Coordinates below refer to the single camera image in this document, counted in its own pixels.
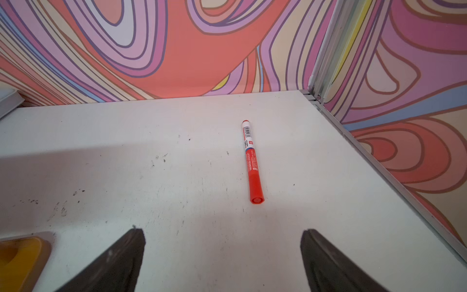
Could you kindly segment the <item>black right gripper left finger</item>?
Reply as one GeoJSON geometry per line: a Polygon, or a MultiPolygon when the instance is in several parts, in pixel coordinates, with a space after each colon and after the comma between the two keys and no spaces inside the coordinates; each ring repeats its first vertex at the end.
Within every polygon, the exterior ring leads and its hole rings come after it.
{"type": "Polygon", "coordinates": [[[133,292],[145,249],[142,229],[132,228],[91,264],[58,289],[60,292],[133,292]]]}

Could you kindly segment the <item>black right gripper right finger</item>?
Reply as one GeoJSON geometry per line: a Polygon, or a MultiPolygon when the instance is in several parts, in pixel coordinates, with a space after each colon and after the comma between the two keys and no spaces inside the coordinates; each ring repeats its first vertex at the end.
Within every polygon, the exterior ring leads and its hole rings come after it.
{"type": "Polygon", "coordinates": [[[308,284],[313,292],[387,290],[315,229],[303,232],[300,251],[308,284]]]}

